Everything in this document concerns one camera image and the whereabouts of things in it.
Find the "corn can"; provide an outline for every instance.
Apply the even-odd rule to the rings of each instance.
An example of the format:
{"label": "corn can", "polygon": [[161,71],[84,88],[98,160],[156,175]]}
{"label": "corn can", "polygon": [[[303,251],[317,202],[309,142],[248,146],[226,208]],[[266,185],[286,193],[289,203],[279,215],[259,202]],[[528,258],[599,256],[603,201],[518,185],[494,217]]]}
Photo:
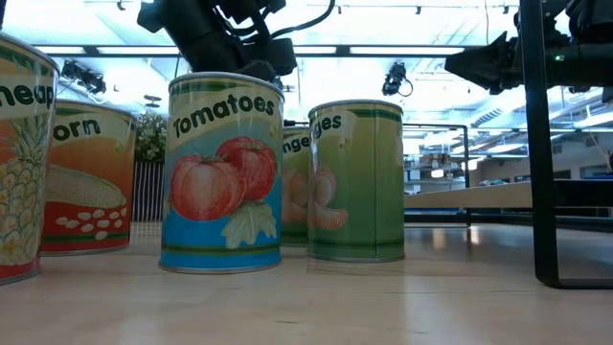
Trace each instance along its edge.
{"label": "corn can", "polygon": [[128,245],[136,126],[134,116],[111,107],[57,101],[43,255]]}
{"label": "corn can", "polygon": [[348,262],[402,259],[402,109],[341,101],[315,107],[308,118],[308,255]]}
{"label": "corn can", "polygon": [[34,276],[57,65],[0,34],[0,285]]}
{"label": "corn can", "polygon": [[310,136],[306,126],[284,128],[281,245],[307,246]]}
{"label": "corn can", "polygon": [[229,73],[170,83],[160,267],[232,273],[281,261],[284,97]]}

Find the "ceiling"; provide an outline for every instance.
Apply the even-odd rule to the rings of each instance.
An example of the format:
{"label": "ceiling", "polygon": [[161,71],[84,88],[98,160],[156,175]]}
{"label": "ceiling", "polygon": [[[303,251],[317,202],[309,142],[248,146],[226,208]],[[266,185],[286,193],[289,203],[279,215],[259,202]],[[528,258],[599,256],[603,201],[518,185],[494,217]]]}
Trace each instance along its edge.
{"label": "ceiling", "polygon": [[[288,5],[266,18],[271,31],[308,21],[320,15],[327,0],[289,0]],[[337,9],[323,23],[291,35],[295,45],[368,44],[481,46],[504,31],[515,35],[513,15],[519,0],[338,0]],[[136,24],[140,0],[19,0],[9,1],[4,32],[34,46],[172,46],[160,31],[152,34]],[[567,32],[567,20],[558,26]],[[55,55],[62,65],[65,58]],[[168,115],[168,84],[190,72],[182,58],[138,56],[70,57],[79,65],[103,74],[107,91],[88,96],[78,85],[61,80],[60,98],[105,103],[134,114],[148,111]],[[384,97],[381,85],[395,61],[407,68],[413,94]],[[400,104],[406,123],[478,123],[480,127],[522,127],[526,123],[523,88],[500,96],[471,82],[446,73],[444,58],[299,57],[298,68],[282,78],[294,90],[286,92],[285,118],[307,119],[317,104],[342,99],[378,99]],[[401,89],[410,91],[407,85]],[[572,95],[566,89],[550,90],[553,122],[568,127],[580,121],[577,113],[569,120],[566,109],[587,101],[597,104],[600,90]],[[160,107],[147,108],[145,95],[162,99]]]}

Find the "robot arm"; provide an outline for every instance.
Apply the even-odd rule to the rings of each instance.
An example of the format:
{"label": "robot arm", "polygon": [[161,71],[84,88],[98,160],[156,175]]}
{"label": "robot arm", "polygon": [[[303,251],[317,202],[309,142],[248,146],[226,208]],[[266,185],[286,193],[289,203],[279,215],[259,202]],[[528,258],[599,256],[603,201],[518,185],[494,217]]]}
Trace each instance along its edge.
{"label": "robot arm", "polygon": [[[272,81],[296,67],[291,39],[276,37],[321,22],[334,4],[330,0],[315,20],[273,34],[264,18],[282,9],[285,0],[155,0],[143,3],[138,24],[153,33],[165,28],[195,72],[235,72]],[[254,24],[235,29],[226,17],[239,24],[251,18]]]}
{"label": "robot arm", "polygon": [[[556,16],[566,9],[572,37],[556,30]],[[543,29],[549,86],[613,86],[613,5],[610,0],[550,0],[543,3]],[[521,25],[518,37],[501,34],[489,46],[448,57],[445,70],[497,95],[523,83]]]}

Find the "can label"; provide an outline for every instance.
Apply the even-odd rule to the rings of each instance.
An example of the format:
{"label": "can label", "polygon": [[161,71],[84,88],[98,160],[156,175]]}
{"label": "can label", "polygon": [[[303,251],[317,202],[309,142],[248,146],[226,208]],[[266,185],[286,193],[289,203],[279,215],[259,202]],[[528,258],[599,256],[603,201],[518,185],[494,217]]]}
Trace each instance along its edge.
{"label": "can label", "polygon": [[0,282],[38,269],[57,73],[0,42]]}
{"label": "can label", "polygon": [[43,252],[129,241],[135,120],[87,104],[57,104],[49,153]]}
{"label": "can label", "polygon": [[280,94],[240,78],[171,88],[161,266],[279,262],[282,109]]}
{"label": "can label", "polygon": [[346,103],[317,110],[309,118],[309,254],[358,260],[401,257],[401,113],[384,104]]}
{"label": "can label", "polygon": [[284,128],[283,213],[281,243],[307,245],[308,128]]}

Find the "can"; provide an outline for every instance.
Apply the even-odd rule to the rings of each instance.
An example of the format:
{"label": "can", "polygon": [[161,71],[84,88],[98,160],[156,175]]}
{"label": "can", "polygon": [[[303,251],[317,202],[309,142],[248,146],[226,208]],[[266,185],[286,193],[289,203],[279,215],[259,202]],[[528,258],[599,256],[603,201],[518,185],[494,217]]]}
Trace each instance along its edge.
{"label": "can", "polygon": [[402,109],[341,101],[315,107],[308,118],[307,254],[347,262],[402,259]]}
{"label": "can", "polygon": [[284,97],[231,73],[170,83],[160,267],[234,273],[281,261]]}
{"label": "can", "polygon": [[0,33],[0,285],[34,276],[58,67]]}
{"label": "can", "polygon": [[281,226],[281,245],[283,246],[307,246],[309,161],[308,127],[285,127]]}
{"label": "can", "polygon": [[77,255],[129,243],[136,117],[57,101],[47,171],[42,254]]}

